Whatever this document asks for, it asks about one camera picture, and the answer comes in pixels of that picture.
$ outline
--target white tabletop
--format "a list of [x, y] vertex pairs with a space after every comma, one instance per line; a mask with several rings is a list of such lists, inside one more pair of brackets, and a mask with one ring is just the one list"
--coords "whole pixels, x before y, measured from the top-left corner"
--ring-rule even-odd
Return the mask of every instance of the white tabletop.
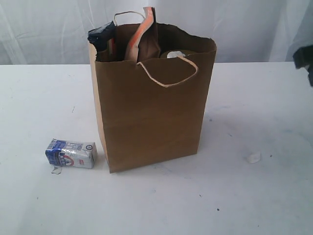
[[[293, 63], [215, 64], [198, 154], [117, 174], [88, 65], [0, 66], [0, 80], [1, 235], [312, 234], [313, 89]], [[95, 141], [95, 168], [51, 174], [52, 138]]]

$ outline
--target white backdrop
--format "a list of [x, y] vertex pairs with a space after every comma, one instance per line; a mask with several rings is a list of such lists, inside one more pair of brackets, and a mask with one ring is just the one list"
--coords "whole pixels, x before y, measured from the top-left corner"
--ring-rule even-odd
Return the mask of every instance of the white backdrop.
[[290, 61], [313, 44], [313, 0], [0, 0], [0, 64], [87, 64], [90, 29], [147, 5], [158, 22], [213, 38], [217, 62]]

